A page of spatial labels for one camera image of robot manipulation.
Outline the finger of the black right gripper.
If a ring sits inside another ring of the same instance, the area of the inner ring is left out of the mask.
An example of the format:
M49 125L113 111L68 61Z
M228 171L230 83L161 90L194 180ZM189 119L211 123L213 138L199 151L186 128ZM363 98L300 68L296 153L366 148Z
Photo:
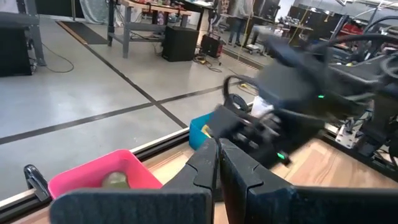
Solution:
M248 118L245 111L218 105L206 122L208 134L213 138L231 138L241 133Z

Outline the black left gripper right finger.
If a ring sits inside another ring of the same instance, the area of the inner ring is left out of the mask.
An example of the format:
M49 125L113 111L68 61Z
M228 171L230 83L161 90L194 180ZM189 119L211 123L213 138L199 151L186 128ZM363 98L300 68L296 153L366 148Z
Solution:
M398 189L294 185L229 140L219 147L230 224L398 224Z

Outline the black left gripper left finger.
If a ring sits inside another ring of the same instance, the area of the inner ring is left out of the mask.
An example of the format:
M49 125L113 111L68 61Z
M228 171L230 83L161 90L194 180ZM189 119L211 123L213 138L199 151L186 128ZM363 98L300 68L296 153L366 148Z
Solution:
M212 224L218 143L207 139L161 189L81 189L50 206L51 224Z

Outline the green lime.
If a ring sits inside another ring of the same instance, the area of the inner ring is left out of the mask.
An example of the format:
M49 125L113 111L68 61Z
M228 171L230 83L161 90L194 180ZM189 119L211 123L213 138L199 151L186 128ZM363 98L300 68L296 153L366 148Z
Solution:
M123 172L111 172L109 173L101 183L103 188L112 189L129 189L129 183L127 175Z

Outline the blue plastic basket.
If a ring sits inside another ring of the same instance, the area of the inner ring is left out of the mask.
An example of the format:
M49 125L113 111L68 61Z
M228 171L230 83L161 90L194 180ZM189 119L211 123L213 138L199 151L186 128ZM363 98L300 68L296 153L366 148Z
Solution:
M213 112L199 116L191 120L190 132L189 132L189 145L193 150L195 151L198 150L207 139L212 138L212 137L208 138L201 132L202 126L205 124L208 126L208 121L212 116Z

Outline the red black toolbox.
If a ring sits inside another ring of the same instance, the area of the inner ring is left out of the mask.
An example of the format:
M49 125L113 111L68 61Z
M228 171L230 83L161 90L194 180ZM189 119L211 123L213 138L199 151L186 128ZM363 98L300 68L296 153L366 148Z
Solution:
M216 34L204 34L201 39L201 51L213 58L221 57L223 40Z

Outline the small wheeled dolly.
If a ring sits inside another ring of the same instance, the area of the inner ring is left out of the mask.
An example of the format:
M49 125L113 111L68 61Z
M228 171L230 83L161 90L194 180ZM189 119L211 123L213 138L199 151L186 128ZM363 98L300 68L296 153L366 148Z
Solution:
M259 55L262 55L262 49L255 45L255 44L246 44L244 48L248 51L249 54L257 53Z

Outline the black box case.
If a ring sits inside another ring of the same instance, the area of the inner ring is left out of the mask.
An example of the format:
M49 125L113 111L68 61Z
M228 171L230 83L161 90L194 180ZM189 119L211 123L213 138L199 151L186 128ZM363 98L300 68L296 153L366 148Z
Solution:
M191 61L195 56L199 31L196 29L167 26L162 43L162 58L169 62Z

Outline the pink plastic basket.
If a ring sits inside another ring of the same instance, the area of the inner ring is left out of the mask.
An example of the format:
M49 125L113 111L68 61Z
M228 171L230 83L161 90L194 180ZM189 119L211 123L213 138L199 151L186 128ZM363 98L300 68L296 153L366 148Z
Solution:
M124 178L121 185L131 189L159 189L162 183L127 149L118 149L56 175L48 182L53 199L76 189L104 187L112 173Z

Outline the person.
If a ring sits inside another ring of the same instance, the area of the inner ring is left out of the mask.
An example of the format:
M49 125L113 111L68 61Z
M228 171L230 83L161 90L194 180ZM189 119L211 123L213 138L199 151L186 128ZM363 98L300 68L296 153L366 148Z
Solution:
M252 6L254 0L234 0L230 16L234 19L234 23L230 30L228 44L232 45L233 38L236 40L234 45L241 45L240 38L245 27L246 19L252 14Z

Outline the wood top grey workbench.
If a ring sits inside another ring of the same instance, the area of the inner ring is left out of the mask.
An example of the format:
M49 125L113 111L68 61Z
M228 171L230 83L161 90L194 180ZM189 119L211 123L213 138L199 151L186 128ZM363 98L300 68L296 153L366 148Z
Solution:
M116 6L124 6L124 15L121 18L123 25L123 32L120 35L115 33L115 12ZM133 22L131 19L131 12L133 9L141 9L143 12L152 13L152 22L146 24L143 22ZM107 28L107 41L108 46L111 47L113 41L117 41L122 44L123 58L128 58L129 55L129 44L131 42L150 42L160 43L162 42L161 37L145 37L138 32L155 32L162 33L165 31L167 23L164 25L158 24L156 21L157 16L160 12L169 14L175 14L181 16L181 27L186 27L188 23L188 17L192 14L184 8L183 3L179 6L168 6L165 4L157 4L153 0L108 0L108 28Z

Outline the black floor mat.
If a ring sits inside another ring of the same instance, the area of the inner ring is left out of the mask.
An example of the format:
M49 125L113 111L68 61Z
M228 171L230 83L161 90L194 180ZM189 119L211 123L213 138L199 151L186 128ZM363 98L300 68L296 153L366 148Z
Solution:
M86 45L107 45L108 41L81 22L58 21L57 24L77 41Z

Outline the black cabinet under bench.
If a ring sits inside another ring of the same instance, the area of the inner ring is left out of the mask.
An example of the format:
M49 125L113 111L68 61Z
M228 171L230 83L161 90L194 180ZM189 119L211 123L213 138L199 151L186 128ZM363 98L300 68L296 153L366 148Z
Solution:
M46 66L38 14L0 12L0 77L32 74L29 47L36 65Z

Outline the white arm base bracket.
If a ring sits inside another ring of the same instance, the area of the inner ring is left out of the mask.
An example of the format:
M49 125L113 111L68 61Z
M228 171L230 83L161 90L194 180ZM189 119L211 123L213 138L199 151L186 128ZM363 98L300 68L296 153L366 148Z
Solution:
M349 129L345 124L338 130L335 141L342 146L352 149L357 141L356 134L359 130L359 126L355 126Z

